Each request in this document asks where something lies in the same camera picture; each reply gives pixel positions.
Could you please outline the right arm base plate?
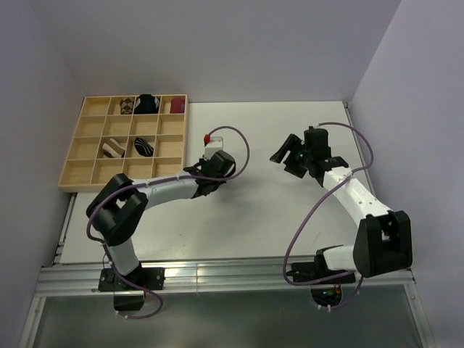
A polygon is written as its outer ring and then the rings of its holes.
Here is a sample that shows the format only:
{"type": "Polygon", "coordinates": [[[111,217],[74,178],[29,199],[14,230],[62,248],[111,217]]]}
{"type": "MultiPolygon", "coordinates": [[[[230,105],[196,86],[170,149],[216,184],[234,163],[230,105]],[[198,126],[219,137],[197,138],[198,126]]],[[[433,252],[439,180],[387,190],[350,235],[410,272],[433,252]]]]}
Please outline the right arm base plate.
{"type": "Polygon", "coordinates": [[[328,308],[328,306],[333,307],[341,303],[343,284],[354,284],[356,282],[353,273],[341,276],[342,273],[345,273],[345,270],[329,270],[322,261],[311,261],[293,262],[290,264],[289,270],[286,271],[286,276],[296,284],[333,276],[331,279],[316,283],[317,286],[328,285],[328,287],[317,288],[311,291],[311,296],[315,303],[328,308]]]}

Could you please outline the black white striped sock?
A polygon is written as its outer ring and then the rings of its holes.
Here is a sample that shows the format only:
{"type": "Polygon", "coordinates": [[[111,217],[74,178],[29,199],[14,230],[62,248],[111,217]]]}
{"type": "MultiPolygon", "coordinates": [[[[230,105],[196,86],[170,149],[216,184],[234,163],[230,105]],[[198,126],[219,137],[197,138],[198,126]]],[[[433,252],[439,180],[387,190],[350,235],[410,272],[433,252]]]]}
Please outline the black white striped sock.
{"type": "Polygon", "coordinates": [[[142,157],[152,157],[154,148],[144,138],[136,137],[133,142],[136,152],[142,157]]]}

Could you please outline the tan brown striped sock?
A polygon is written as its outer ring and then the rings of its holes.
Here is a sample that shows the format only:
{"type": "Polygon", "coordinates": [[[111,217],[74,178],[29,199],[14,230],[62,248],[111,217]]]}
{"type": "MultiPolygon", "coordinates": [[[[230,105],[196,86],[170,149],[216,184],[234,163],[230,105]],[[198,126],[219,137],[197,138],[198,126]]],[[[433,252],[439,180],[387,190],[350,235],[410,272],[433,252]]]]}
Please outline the tan brown striped sock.
{"type": "Polygon", "coordinates": [[[108,138],[102,143],[102,154],[107,158],[119,159],[125,155],[125,147],[114,138],[108,138]]]}

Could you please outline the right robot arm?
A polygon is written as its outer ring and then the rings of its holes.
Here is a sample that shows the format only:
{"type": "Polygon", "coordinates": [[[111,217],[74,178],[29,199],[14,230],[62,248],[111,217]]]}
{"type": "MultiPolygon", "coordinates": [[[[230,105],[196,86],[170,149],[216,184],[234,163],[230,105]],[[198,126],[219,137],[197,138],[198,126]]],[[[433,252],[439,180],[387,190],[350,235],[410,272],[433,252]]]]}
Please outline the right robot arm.
{"type": "Polygon", "coordinates": [[[298,178],[306,174],[334,196],[357,226],[354,244],[319,249],[311,262],[283,264],[283,277],[295,286],[355,281],[404,270],[413,263],[411,222],[406,212],[394,211],[379,201],[355,177],[342,157],[331,153],[326,124],[310,126],[304,137],[287,137],[270,157],[283,163],[284,170],[298,178]]]}

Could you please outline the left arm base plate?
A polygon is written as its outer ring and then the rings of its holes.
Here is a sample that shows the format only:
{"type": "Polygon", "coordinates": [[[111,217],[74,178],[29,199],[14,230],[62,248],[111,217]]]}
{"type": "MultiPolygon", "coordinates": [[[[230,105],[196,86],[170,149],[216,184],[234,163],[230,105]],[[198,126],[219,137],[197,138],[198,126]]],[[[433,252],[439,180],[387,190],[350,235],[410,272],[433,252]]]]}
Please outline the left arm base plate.
{"type": "Polygon", "coordinates": [[[160,306],[163,301],[156,293],[163,290],[165,269],[144,268],[138,266],[127,275],[119,275],[112,268],[101,271],[97,291],[100,293],[113,293],[113,307],[122,313],[138,312],[145,305],[148,297],[156,297],[160,306]]]}

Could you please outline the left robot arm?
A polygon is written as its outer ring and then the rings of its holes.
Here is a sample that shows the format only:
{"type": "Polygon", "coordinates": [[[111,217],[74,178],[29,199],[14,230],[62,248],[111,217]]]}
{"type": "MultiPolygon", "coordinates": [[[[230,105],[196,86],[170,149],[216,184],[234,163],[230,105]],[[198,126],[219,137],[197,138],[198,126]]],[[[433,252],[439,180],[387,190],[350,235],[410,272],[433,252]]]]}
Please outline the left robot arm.
{"type": "Polygon", "coordinates": [[[140,284],[141,263],[131,237],[146,210],[179,199],[207,196],[235,171],[235,159],[219,150],[209,159],[201,158],[195,165],[163,178],[131,180],[123,173],[114,175],[87,207],[86,216],[101,235],[117,269],[115,281],[124,289],[140,284]]]}

